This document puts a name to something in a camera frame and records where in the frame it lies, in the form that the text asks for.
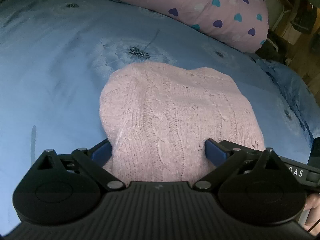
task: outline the pillow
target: pillow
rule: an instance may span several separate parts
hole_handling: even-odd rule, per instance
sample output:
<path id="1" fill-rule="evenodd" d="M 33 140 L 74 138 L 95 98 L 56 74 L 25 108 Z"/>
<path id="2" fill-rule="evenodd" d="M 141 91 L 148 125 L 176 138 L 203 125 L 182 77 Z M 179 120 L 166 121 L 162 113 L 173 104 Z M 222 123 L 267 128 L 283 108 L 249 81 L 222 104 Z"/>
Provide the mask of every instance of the pillow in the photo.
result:
<path id="1" fill-rule="evenodd" d="M 257 59 L 257 64 L 271 77 L 288 105 L 294 111 L 312 147 L 320 136 L 320 108 L 307 85 L 292 69 L 279 62 Z"/>
<path id="2" fill-rule="evenodd" d="M 255 52 L 267 39 L 264 0 L 117 1 L 167 15 L 242 52 Z"/>

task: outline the purple heart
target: purple heart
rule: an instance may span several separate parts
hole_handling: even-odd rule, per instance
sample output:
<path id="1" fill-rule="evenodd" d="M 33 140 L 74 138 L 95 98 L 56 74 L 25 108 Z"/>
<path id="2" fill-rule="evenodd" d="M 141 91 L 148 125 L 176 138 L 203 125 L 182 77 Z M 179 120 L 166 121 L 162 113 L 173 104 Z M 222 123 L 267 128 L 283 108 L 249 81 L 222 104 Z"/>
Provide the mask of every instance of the purple heart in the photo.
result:
<path id="1" fill-rule="evenodd" d="M 252 36 L 256 35 L 256 30 L 255 30 L 255 28 L 250 29 L 250 30 L 248 31 L 248 34 L 250 34 L 250 35 L 252 35 Z"/>
<path id="2" fill-rule="evenodd" d="M 176 8 L 172 8 L 169 10 L 169 13 L 172 14 L 173 16 L 177 17 L 178 16 L 178 10 Z"/>
<path id="3" fill-rule="evenodd" d="M 249 1 L 248 0 L 243 0 L 244 2 L 246 2 L 247 4 L 249 4 Z"/>
<path id="4" fill-rule="evenodd" d="M 213 23 L 213 26 L 214 26 L 214 27 L 221 28 L 221 27 L 222 27 L 222 20 L 216 20 L 216 21 Z"/>

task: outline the metal pin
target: metal pin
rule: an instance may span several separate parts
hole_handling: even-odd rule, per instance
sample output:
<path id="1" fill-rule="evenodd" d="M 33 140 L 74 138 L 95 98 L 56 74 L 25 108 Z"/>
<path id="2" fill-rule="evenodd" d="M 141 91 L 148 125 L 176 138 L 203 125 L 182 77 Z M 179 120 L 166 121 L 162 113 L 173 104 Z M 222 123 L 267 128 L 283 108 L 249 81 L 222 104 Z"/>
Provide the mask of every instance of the metal pin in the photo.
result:
<path id="1" fill-rule="evenodd" d="M 211 187 L 211 183 L 206 181 L 206 180 L 201 180 L 201 181 L 198 181 L 195 186 L 198 188 L 198 189 L 209 189 Z"/>
<path id="2" fill-rule="evenodd" d="M 273 151 L 273 148 L 271 148 L 271 147 L 267 147 L 267 148 L 266 148 L 266 151 L 268 151 L 268 152 L 270 152 L 270 153 L 271 153 L 271 152 Z"/>
<path id="3" fill-rule="evenodd" d="M 110 189 L 120 189 L 123 187 L 123 183 L 119 180 L 113 180 L 113 181 L 110 181 L 108 184 L 107 184 L 108 188 Z"/>

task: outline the pink pillowcase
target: pink pillowcase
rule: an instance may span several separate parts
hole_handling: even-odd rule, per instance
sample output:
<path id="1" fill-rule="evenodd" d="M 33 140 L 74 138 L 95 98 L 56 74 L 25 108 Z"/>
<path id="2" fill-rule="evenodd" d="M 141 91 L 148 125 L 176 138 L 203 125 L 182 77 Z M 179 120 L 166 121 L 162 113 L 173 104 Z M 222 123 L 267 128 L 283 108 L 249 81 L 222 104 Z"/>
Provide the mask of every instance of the pink pillowcase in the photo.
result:
<path id="1" fill-rule="evenodd" d="M 264 0 L 119 0 L 185 23 L 242 52 L 255 52 L 268 34 Z"/>

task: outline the teal heart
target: teal heart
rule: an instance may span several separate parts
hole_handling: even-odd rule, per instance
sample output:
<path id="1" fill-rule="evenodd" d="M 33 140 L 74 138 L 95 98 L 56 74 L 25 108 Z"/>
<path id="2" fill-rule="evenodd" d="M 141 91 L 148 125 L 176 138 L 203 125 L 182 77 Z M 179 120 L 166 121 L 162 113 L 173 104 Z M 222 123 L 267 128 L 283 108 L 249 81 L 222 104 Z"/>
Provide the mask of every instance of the teal heart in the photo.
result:
<path id="1" fill-rule="evenodd" d="M 241 14 L 240 13 L 237 13 L 236 15 L 235 15 L 235 21 L 238 21 L 238 22 L 242 22 L 242 16 L 241 16 Z"/>
<path id="2" fill-rule="evenodd" d="M 257 14 L 257 20 L 262 22 L 262 15 L 261 14 Z"/>
<path id="3" fill-rule="evenodd" d="M 195 25 L 192 25 L 191 28 L 199 31 L 200 30 L 200 25 L 199 24 L 195 24 Z"/>
<path id="4" fill-rule="evenodd" d="M 220 7 L 220 6 L 221 6 L 219 0 L 212 0 L 212 5 L 215 5 L 215 6 L 217 6 L 217 7 Z"/>

